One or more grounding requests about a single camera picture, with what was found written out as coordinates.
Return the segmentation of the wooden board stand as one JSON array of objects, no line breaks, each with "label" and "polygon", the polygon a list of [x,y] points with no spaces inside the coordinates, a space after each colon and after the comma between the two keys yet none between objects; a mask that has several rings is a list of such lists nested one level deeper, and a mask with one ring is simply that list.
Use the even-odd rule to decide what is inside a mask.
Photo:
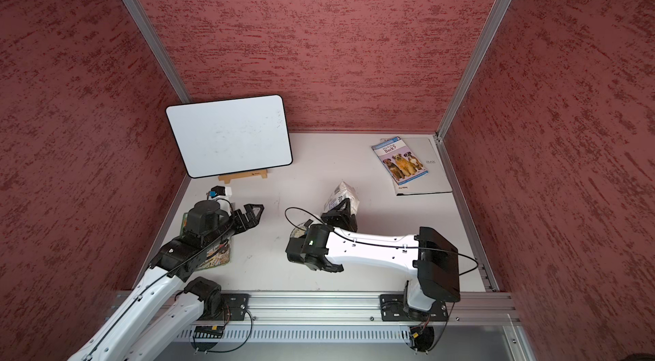
[{"label": "wooden board stand", "polygon": [[268,178],[267,169],[251,170],[247,172],[240,172],[228,175],[218,175],[218,180],[229,185],[233,180],[240,180],[245,178],[260,177],[262,179]]}]

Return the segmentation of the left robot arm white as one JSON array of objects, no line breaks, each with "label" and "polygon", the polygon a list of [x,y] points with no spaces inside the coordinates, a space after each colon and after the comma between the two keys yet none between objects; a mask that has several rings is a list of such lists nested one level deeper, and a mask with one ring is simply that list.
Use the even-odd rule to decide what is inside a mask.
[{"label": "left robot arm white", "polygon": [[232,316],[219,284],[194,277],[211,253],[256,227],[262,204],[234,209],[229,200],[197,202],[182,233],[163,245],[106,323],[72,355],[73,360],[152,360],[189,325]]}]

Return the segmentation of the right aluminium corner post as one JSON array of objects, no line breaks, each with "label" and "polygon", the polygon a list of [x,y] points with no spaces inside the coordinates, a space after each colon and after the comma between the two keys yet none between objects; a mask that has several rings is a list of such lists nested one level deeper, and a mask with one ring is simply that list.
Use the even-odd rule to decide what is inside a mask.
[{"label": "right aluminium corner post", "polygon": [[454,121],[472,82],[474,81],[478,69],[482,64],[512,1],[513,0],[494,0],[484,23],[484,27],[482,28],[474,50],[472,51],[471,57],[434,136],[437,144],[445,141],[450,126]]}]

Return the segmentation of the aluminium front rail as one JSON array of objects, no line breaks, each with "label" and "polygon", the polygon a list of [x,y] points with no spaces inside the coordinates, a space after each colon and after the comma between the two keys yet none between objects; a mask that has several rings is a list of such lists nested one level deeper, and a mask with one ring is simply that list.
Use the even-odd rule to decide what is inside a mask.
[{"label": "aluminium front rail", "polygon": [[446,304],[445,322],[383,322],[376,292],[275,292],[251,296],[243,321],[195,321],[173,340],[218,343],[400,343],[443,327],[500,328],[517,335],[520,317],[508,293],[466,293]]}]

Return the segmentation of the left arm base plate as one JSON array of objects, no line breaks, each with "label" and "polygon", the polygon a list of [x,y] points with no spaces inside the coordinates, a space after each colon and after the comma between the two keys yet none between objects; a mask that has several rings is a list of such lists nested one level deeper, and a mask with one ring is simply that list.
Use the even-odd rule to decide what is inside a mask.
[{"label": "left arm base plate", "polygon": [[205,301],[202,321],[243,321],[251,296],[241,293],[213,293]]}]

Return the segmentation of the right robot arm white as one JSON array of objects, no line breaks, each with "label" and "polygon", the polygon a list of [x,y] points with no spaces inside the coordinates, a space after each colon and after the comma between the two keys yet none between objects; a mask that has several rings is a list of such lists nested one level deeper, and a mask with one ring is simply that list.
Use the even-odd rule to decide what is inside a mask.
[{"label": "right robot arm white", "polygon": [[351,199],[295,226],[288,260],[315,272],[344,272],[347,265],[384,267],[407,276],[404,308],[428,313],[436,303],[461,300],[458,249],[430,227],[406,236],[358,233]]}]

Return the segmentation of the white board black frame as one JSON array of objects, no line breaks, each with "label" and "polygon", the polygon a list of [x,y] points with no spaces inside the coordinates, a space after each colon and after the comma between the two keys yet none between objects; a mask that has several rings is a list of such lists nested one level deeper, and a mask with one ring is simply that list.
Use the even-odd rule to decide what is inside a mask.
[{"label": "white board black frame", "polygon": [[192,179],[293,162],[286,112],[278,94],[173,105],[165,114]]}]

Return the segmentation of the aluminium corner post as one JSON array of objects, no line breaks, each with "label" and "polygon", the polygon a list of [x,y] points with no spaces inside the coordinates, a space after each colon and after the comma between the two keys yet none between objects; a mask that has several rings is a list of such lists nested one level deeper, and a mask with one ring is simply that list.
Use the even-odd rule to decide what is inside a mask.
[{"label": "aluminium corner post", "polygon": [[450,126],[454,121],[472,82],[474,81],[478,69],[482,64],[512,1],[513,0],[494,0],[484,23],[484,27],[482,28],[474,50],[472,51],[471,57],[434,136],[437,144],[445,141]]},{"label": "aluminium corner post", "polygon": [[165,49],[164,44],[160,40],[155,27],[149,20],[142,3],[139,0],[121,1],[124,3],[129,15],[131,15],[131,18],[138,27],[138,30],[141,32],[146,44],[148,45],[152,54],[155,56],[160,69],[164,72],[167,80],[169,81],[179,100],[183,104],[190,103],[191,97],[186,86],[184,85],[182,77],[177,72],[177,69],[173,64],[167,50]]}]

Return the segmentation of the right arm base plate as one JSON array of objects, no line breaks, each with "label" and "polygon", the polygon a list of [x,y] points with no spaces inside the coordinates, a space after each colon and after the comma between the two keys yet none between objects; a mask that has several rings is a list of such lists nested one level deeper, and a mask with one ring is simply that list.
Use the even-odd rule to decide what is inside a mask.
[{"label": "right arm base plate", "polygon": [[411,309],[401,294],[380,295],[379,304],[383,322],[445,322],[449,316],[443,301],[435,301],[429,312]]}]

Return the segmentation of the oats bag white purple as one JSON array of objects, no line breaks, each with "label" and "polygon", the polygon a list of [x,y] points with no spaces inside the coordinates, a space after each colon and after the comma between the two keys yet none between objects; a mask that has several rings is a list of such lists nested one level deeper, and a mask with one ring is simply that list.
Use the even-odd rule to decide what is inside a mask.
[{"label": "oats bag white purple", "polygon": [[346,199],[350,200],[351,214],[356,214],[360,205],[358,194],[352,186],[341,181],[325,203],[323,211],[328,212],[329,210],[336,208]]}]

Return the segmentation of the colourful history magazine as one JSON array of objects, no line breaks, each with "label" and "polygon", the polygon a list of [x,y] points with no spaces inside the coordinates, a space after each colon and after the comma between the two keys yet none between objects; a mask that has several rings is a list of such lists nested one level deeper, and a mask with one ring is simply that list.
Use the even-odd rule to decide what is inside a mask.
[{"label": "colourful history magazine", "polygon": [[[187,213],[184,214],[183,222],[180,230],[180,236],[184,241],[184,226],[187,221]],[[227,264],[230,261],[230,238],[224,242],[216,242],[210,246],[191,246],[194,250],[206,250],[206,260],[199,265],[198,271],[211,269]]]}]

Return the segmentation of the left aluminium corner post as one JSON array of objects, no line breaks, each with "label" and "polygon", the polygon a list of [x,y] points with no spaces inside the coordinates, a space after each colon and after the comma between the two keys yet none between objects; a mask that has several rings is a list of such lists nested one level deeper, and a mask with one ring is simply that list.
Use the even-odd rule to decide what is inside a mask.
[{"label": "left aluminium corner post", "polygon": [[169,81],[179,100],[183,104],[190,103],[191,97],[186,86],[184,85],[182,77],[177,72],[177,69],[173,64],[167,50],[165,49],[164,44],[160,40],[155,27],[149,20],[142,3],[139,0],[121,1],[124,3],[129,15],[131,15],[131,18],[138,27],[138,30],[141,32],[146,44],[148,45],[152,54],[155,56],[160,69],[164,72],[167,80]]}]

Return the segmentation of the dog book blue cover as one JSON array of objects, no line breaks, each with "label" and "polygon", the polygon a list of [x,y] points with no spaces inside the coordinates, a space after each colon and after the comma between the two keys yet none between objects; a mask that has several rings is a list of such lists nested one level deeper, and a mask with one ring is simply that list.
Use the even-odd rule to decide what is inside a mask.
[{"label": "dog book blue cover", "polygon": [[391,175],[395,185],[405,185],[428,173],[426,165],[400,137],[387,139],[371,149]]}]

